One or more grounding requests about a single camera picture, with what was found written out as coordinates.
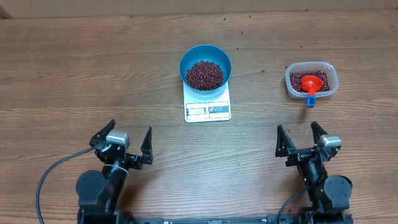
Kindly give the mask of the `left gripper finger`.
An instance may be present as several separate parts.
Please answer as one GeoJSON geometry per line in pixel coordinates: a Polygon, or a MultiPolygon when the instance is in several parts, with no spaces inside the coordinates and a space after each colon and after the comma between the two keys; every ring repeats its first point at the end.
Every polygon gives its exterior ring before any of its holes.
{"type": "Polygon", "coordinates": [[[99,143],[101,140],[105,140],[108,133],[114,129],[116,122],[112,119],[103,129],[98,131],[92,138],[92,143],[99,143]]]}
{"type": "Polygon", "coordinates": [[[142,163],[151,165],[153,163],[153,152],[152,152],[152,128],[146,132],[144,140],[141,145],[142,152],[142,163]]]}

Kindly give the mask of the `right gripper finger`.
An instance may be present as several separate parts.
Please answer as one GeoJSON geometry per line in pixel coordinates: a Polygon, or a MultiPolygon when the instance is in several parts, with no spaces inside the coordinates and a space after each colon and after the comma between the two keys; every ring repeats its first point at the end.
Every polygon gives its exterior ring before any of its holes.
{"type": "Polygon", "coordinates": [[[315,144],[318,143],[318,140],[322,135],[328,134],[316,121],[313,121],[310,125],[313,133],[313,141],[315,144]]]}
{"type": "Polygon", "coordinates": [[[295,150],[295,146],[286,133],[283,125],[277,127],[277,144],[275,149],[276,157],[287,157],[295,150]]]}

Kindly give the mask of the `red scoop blue handle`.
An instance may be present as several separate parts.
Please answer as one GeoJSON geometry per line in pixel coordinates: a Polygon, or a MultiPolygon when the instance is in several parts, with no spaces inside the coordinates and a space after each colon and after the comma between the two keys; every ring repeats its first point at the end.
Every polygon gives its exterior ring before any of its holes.
{"type": "Polygon", "coordinates": [[[313,75],[306,75],[301,79],[301,87],[308,93],[307,107],[314,108],[316,106],[316,92],[323,86],[323,81],[313,75]]]}

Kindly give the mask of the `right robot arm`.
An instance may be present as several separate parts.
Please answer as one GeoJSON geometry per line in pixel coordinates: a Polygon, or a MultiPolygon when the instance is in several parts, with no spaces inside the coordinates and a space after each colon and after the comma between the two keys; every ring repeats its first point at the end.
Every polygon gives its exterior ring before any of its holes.
{"type": "Polygon", "coordinates": [[[305,188],[292,196],[280,208],[277,223],[283,219],[284,208],[298,196],[307,193],[310,206],[299,209],[293,223],[353,223],[349,209],[353,184],[342,175],[329,176],[325,163],[340,151],[342,140],[328,134],[317,122],[311,123],[314,144],[312,147],[297,149],[283,125],[277,127],[276,157],[285,157],[287,167],[295,166],[302,177],[305,188]]]}

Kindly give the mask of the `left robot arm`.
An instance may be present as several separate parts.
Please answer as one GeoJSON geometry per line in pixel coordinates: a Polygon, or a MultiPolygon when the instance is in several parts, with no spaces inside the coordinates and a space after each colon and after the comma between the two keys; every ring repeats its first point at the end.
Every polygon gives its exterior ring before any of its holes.
{"type": "Polygon", "coordinates": [[[78,223],[137,223],[131,212],[119,212],[116,207],[129,170],[141,170],[153,162],[152,128],[147,130],[138,156],[126,152],[129,134],[115,130],[115,124],[111,120],[90,139],[89,145],[104,165],[101,171],[82,173],[76,181],[78,223]]]}

